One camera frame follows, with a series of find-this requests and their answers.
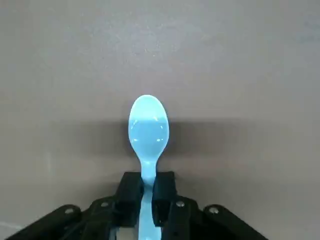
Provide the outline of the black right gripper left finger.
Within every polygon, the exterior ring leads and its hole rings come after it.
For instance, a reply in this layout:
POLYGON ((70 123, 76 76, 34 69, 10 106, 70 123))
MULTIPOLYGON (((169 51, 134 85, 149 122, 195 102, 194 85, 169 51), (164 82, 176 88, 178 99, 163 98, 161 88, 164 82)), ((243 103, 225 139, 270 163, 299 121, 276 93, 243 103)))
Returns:
POLYGON ((144 192, 139 172, 125 172, 114 195, 81 210, 62 205, 9 236, 10 240, 115 240, 115 230, 137 224, 144 192))

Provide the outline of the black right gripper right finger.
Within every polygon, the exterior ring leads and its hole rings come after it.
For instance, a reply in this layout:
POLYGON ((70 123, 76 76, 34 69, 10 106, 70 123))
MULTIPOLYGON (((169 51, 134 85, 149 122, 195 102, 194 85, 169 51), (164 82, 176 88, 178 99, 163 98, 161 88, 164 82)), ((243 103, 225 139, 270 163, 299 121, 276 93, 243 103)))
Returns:
POLYGON ((197 202, 178 194, 175 174, 157 172, 152 217, 162 228, 163 240, 264 240, 260 232, 219 204, 200 209, 197 202))

